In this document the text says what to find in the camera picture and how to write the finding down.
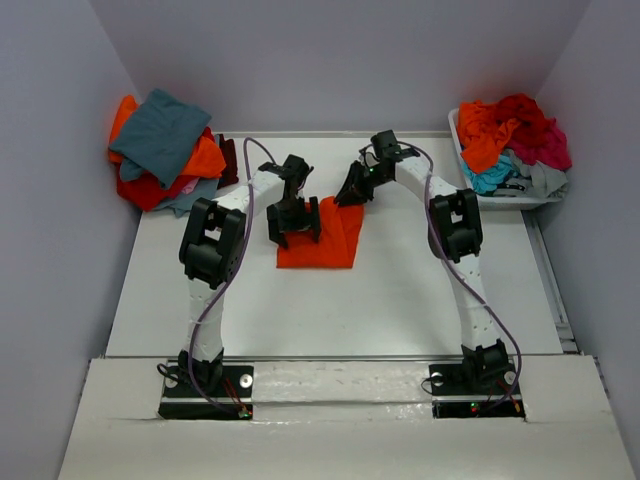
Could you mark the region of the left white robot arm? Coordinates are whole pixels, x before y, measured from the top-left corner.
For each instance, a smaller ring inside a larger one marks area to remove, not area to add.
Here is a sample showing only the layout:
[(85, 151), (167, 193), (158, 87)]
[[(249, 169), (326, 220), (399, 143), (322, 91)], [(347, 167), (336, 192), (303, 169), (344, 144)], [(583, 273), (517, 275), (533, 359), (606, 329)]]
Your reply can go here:
[(178, 372), (198, 394), (211, 396), (221, 383), (224, 295), (242, 265), (254, 217), (266, 214), (269, 240), (284, 249), (293, 245), (289, 234), (319, 241), (319, 200), (302, 196), (312, 171), (303, 158), (290, 155), (282, 165), (264, 163), (231, 193), (194, 203), (179, 248), (190, 318)]

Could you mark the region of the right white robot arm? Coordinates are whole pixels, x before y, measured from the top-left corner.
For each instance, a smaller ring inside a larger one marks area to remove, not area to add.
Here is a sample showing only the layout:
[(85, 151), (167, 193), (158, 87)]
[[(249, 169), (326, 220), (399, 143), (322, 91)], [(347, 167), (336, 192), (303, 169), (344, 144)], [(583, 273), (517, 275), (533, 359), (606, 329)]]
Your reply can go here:
[(334, 202), (340, 207), (374, 199), (374, 190), (395, 182), (412, 192), (425, 208), (428, 241), (451, 282), (461, 324), (462, 360), (443, 385), (460, 384), (482, 392), (510, 370), (496, 314), (485, 300), (479, 254), (483, 231), (477, 196), (433, 174), (425, 152), (397, 140), (391, 130), (371, 137), (350, 167)]

